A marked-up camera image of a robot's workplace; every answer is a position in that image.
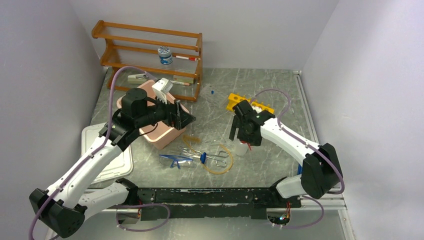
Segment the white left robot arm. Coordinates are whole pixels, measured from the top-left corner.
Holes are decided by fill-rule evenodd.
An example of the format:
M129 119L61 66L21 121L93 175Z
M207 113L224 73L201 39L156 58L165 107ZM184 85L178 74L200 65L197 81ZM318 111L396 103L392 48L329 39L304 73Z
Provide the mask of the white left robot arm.
M93 215L115 205L137 208L138 187L120 178L101 190L86 189L102 170L122 154L149 125L165 125L177 130L195 121L179 100L151 98L141 88L131 88L121 99L121 107L110 116L90 150L47 189L35 189L29 201L35 220L43 222L58 237L72 236Z

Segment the metal crucible tongs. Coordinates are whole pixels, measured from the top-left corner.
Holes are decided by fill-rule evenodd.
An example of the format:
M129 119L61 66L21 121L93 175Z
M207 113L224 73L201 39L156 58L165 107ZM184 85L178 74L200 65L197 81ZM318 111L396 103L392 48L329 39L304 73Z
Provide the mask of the metal crucible tongs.
M219 168L227 167L225 159L230 156L228 152L223 150L220 150L218 154L210 154L199 150L192 150L189 147L179 146L178 148L181 150L180 154L184 157L199 158L202 164L205 164L207 160L212 160Z

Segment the blue handled brush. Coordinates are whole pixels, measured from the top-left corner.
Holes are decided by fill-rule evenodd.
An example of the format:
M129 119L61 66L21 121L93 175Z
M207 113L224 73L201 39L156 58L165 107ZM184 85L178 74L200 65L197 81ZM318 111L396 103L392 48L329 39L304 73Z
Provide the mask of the blue handled brush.
M198 152L196 152L196 153L182 152L181 154L183 156L186 156L186 157L198 158L202 164L205 164L206 163L206 160L207 160L207 155L206 155L205 152L203 152L203 153L198 153Z

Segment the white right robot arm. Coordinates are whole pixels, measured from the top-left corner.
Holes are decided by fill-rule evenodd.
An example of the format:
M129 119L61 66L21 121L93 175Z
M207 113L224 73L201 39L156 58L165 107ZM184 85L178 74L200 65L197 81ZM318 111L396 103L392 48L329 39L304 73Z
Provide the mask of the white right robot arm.
M233 108L229 139L259 147L268 140L292 156L301 166L301 174L283 177L271 189L270 202L282 207L290 197L308 195L320 199L333 194L332 188L343 183L338 155L333 145L319 144L299 135L267 110L256 111L247 100Z

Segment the red cap squeeze bottle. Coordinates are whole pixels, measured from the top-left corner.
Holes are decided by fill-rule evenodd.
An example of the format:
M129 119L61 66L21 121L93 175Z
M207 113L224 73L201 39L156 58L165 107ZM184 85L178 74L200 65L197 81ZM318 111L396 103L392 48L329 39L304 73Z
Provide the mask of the red cap squeeze bottle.
M251 150L251 145L248 142L236 140L234 143L234 152L237 156L241 157Z

